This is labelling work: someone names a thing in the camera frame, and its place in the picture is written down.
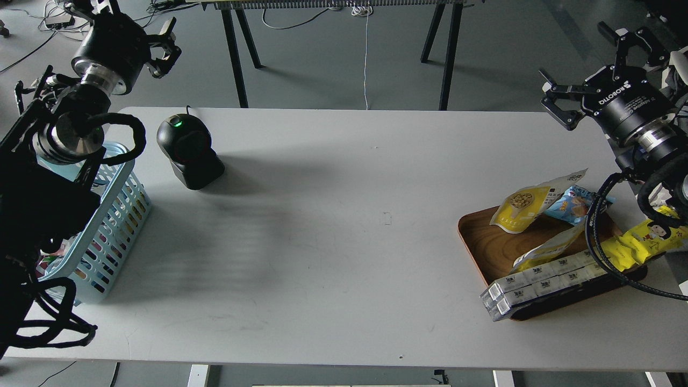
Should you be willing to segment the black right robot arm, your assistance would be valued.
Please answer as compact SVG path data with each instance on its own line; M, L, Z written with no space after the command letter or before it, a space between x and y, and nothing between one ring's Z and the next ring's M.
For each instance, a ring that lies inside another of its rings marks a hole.
M620 171L597 191L586 217L585 241L593 260L624 285L660 297L686 301L686 296L639 283L617 269L599 241L597 219L607 194L620 181L640 184L637 202L647 218L661 226L686 226L686 132L679 126L683 103L663 95L647 73L669 66L669 52L642 27L598 30L616 49L615 61L589 76L582 85L561 85L545 69L541 105L566 130L591 117L604 134L626 148L617 156Z

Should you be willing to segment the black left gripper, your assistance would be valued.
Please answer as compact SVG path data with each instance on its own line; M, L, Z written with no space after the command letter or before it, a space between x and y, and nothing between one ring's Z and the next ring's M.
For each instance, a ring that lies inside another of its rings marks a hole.
M158 34L146 35L142 27L122 15L117 1L64 1L63 9L70 15L91 22L91 29L71 60L78 75L86 73L91 64L103 66L119 76L115 95L128 95L138 80L144 64L153 78L170 73L182 50L175 44L176 17L171 17ZM164 54L153 58L151 49L161 48Z

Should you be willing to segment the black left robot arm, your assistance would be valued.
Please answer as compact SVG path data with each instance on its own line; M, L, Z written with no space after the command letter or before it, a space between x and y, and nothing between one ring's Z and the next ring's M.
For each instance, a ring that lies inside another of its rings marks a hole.
M17 83L19 117L2 139L2 354L93 340L97 327L72 311L74 281L39 280L36 266L100 209L91 189L99 168L145 149L141 120L110 112L110 97L130 93L144 67L154 78L169 74L181 55L175 18L148 34L116 1L68 1L64 9L89 23L71 60L75 76L47 66L31 87Z

